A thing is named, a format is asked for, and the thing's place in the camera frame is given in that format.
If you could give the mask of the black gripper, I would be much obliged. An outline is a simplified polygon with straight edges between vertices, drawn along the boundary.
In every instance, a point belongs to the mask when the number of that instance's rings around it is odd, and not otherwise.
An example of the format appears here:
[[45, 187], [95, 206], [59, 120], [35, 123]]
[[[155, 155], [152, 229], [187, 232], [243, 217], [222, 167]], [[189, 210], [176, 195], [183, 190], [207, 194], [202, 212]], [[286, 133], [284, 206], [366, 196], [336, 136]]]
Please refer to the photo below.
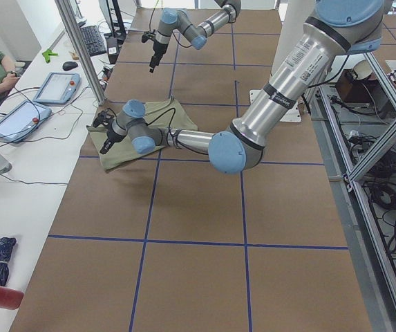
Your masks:
[[123, 141], [126, 137], [126, 129], [117, 123], [115, 114], [110, 113], [110, 110], [100, 111], [93, 121], [94, 128], [102, 125], [106, 129], [106, 140], [100, 149], [101, 154], [107, 154], [115, 143]]
[[149, 72], [153, 73], [155, 68], [159, 65], [163, 55], [167, 52], [167, 40], [164, 35], [158, 33], [156, 30], [145, 31], [142, 35], [141, 41], [145, 43], [151, 40], [153, 42], [153, 56], [149, 64]]

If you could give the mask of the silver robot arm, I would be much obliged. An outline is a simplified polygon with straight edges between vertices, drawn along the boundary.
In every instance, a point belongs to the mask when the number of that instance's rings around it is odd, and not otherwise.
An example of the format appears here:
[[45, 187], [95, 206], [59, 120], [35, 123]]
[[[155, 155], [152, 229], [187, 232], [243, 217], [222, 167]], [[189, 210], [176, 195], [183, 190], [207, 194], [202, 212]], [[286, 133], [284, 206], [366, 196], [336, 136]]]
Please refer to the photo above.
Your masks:
[[245, 114], [218, 133], [173, 127], [150, 127], [145, 105], [129, 100], [106, 124], [106, 154], [129, 139], [133, 150], [145, 155], [156, 147], [172, 146], [206, 154], [225, 174], [239, 173], [259, 164], [272, 128], [303, 93], [324, 76], [324, 69], [339, 55], [368, 53], [381, 44], [381, 23], [389, 1], [318, 1], [303, 24], [303, 34], [277, 72], [259, 91]]
[[200, 50], [217, 30], [226, 24], [236, 22], [241, 13], [241, 1], [216, 1], [220, 10], [207, 20], [195, 25], [183, 9], [165, 8], [162, 10], [158, 28], [144, 32], [142, 43], [153, 42], [153, 56], [149, 64], [149, 72], [153, 73], [160, 64], [163, 55], [167, 52], [173, 32], [177, 30], [190, 44]]

